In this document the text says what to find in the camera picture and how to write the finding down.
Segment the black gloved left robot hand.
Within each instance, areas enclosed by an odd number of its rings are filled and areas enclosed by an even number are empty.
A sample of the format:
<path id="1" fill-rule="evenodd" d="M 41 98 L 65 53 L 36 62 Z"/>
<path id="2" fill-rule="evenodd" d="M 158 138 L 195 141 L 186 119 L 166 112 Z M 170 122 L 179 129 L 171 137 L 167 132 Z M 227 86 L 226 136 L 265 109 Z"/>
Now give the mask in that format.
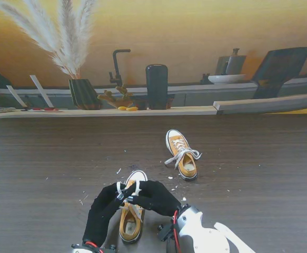
<path id="1" fill-rule="evenodd" d="M 125 185 L 113 183 L 102 189 L 88 212 L 82 245 L 97 248 L 106 240 L 110 219 L 123 203 Z"/>

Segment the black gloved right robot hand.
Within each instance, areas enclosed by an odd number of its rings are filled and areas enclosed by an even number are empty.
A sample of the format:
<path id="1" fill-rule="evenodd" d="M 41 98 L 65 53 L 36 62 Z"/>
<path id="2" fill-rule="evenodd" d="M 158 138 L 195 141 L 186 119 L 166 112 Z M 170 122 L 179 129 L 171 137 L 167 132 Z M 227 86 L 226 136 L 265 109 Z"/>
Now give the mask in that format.
<path id="1" fill-rule="evenodd" d="M 159 181 L 140 181 L 138 196 L 130 196 L 127 201 L 145 210 L 153 210 L 159 215 L 172 217 L 181 210 L 181 203 Z"/>

